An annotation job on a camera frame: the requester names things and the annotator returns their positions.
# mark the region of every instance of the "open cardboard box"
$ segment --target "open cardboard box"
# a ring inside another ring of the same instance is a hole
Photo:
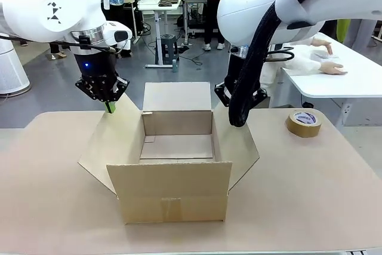
[[[211,110],[210,84],[147,83],[124,94],[79,163],[117,194],[125,223],[224,220],[229,190],[258,160],[247,126]]]

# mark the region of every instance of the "beige tabletop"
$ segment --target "beige tabletop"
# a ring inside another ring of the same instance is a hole
[[[124,3],[134,3],[135,0],[124,0]]]
[[[253,110],[259,161],[226,222],[124,225],[111,191],[77,163],[102,112],[39,115],[0,157],[0,252],[334,251],[382,246],[382,184],[322,115],[318,137]]]

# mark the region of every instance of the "robot logo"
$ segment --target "robot logo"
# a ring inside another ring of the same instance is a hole
[[[58,19],[58,17],[56,16],[56,12],[58,11],[58,10],[60,10],[61,9],[61,7],[56,7],[57,6],[57,4],[55,3],[55,2],[50,2],[49,4],[48,4],[48,6],[52,6],[53,8],[53,16],[51,16],[51,17],[48,17],[48,20],[58,20],[58,23],[59,24],[61,24],[61,22],[60,22],[60,20]]]

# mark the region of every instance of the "brown packing tape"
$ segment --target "brown packing tape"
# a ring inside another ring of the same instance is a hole
[[[290,113],[286,119],[286,127],[296,136],[316,137],[321,129],[321,121],[317,114],[310,110],[299,110]]]
[[[162,198],[161,208],[163,222],[182,221],[180,198]]]

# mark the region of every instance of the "mannequin hand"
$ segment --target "mannequin hand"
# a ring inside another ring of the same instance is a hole
[[[333,62],[324,62],[324,63],[321,63],[321,68],[319,70],[329,75],[344,75],[344,74],[347,74],[347,72],[343,72],[341,70],[336,69],[336,68],[343,68],[343,67],[344,66],[341,64],[336,64]]]
[[[313,41],[312,41],[311,45],[314,46],[314,47],[325,46],[326,49],[328,50],[329,55],[333,55],[332,46],[330,44],[331,43],[326,41],[326,40],[321,40],[321,39],[313,38]]]

